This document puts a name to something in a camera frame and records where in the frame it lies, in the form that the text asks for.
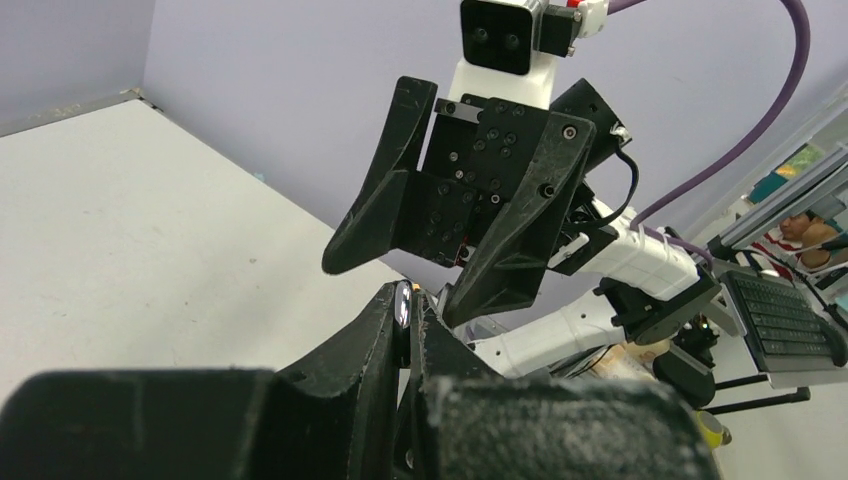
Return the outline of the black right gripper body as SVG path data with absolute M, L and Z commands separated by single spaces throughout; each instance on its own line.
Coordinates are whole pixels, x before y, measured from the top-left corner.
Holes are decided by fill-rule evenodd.
M 409 179 L 397 247 L 465 267 L 528 168 L 552 113 L 502 99 L 436 99 Z

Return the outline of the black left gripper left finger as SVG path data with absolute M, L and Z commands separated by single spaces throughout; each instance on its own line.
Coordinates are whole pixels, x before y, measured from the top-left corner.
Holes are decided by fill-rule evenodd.
M 66 370 L 1 411 L 5 479 L 388 479 L 398 286 L 288 367 Z

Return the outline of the small brass padlock with keys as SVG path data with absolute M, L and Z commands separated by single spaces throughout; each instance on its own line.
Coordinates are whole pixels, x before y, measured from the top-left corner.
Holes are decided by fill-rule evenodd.
M 401 369 L 410 365 L 410 318 L 413 288 L 407 280 L 395 284 L 393 297 L 393 345 L 396 364 Z

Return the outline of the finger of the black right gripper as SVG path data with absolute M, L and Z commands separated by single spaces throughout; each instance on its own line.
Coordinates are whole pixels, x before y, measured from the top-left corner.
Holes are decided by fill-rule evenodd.
M 397 247 L 405 190 L 417 171 L 437 89 L 427 80 L 397 80 L 360 191 L 323 252 L 325 273 L 345 273 Z
M 534 304 L 595 134 L 587 119 L 549 115 L 512 199 L 441 301 L 446 326 Z

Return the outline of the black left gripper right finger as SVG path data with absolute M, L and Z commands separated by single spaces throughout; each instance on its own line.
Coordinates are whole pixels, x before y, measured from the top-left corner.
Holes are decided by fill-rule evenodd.
M 413 292 L 401 479 L 716 479 L 693 411 L 638 381 L 508 380 Z

